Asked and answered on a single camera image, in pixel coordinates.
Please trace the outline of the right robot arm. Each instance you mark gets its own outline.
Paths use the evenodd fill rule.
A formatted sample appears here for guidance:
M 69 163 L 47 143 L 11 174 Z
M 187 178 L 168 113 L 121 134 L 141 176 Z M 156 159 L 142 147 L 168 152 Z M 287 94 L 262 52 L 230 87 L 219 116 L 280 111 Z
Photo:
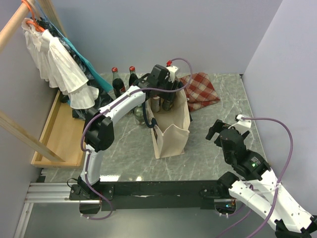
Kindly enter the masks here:
M 237 115 L 235 120 L 233 125 L 216 120 L 206 136 L 211 140 L 218 134 L 214 142 L 222 148 L 225 162 L 234 169 L 217 180 L 212 194 L 216 198 L 236 198 L 264 219 L 250 237 L 266 224 L 277 238 L 311 237 L 317 230 L 317 217 L 292 197 L 264 157 L 246 148 L 244 140 L 250 133 L 252 118 Z

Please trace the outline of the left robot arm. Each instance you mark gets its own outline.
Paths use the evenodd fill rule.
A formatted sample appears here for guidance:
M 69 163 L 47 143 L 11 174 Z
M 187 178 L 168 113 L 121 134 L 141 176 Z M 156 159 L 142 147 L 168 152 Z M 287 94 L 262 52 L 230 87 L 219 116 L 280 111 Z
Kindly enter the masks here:
M 116 100 L 98 110 L 89 110 L 80 142 L 85 153 L 84 169 L 77 180 L 81 193 L 87 199 L 98 196 L 102 152 L 114 142 L 115 124 L 150 98 L 159 96 L 171 99 L 181 89 L 176 79 L 178 71 L 176 66 L 157 64 L 150 73 L 135 79 L 129 89 Z

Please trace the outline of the tall dark can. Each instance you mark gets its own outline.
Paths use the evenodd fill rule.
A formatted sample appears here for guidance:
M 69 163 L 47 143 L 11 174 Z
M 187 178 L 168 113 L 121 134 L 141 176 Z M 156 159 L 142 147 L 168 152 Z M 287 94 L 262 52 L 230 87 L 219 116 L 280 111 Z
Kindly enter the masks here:
M 170 111 L 171 110 L 171 108 L 173 107 L 173 101 L 174 100 L 170 100 L 170 99 L 163 99 L 163 103 L 162 103 L 162 109 L 164 110 L 164 111 Z

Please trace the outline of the green cap bottle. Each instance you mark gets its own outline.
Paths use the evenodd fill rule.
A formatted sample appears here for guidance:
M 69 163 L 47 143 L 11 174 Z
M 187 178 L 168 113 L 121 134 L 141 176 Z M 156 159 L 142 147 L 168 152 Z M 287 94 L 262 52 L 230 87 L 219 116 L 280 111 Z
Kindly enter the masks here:
M 135 117 L 135 122 L 138 125 L 145 125 L 145 120 L 144 120 L 144 113 L 143 113 L 143 106 L 142 104 L 137 105 L 134 108 L 134 117 Z

